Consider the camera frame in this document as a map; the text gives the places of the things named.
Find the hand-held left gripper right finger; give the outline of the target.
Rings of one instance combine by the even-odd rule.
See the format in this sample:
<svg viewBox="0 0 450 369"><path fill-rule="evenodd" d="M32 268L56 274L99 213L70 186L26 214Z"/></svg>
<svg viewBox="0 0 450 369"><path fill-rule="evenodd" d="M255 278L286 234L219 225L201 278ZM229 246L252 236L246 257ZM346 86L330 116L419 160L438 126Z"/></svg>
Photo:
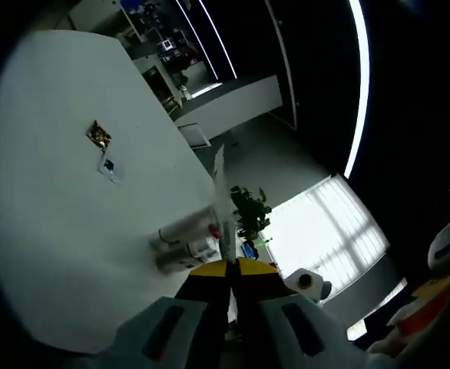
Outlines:
<svg viewBox="0 0 450 369"><path fill-rule="evenodd" d="M341 324L288 288L277 269L238 258L233 270L238 324L252 368L366 368L368 355Z"/></svg>

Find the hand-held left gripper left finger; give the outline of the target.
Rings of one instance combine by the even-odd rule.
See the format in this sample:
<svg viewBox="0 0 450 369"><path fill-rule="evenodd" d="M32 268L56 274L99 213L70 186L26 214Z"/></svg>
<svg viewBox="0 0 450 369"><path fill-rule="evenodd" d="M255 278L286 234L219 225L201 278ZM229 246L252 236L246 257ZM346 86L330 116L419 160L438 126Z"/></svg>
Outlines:
<svg viewBox="0 0 450 369"><path fill-rule="evenodd" d="M173 298L162 297L120 326L113 368L216 368L228 325L225 260L192 270Z"/></svg>

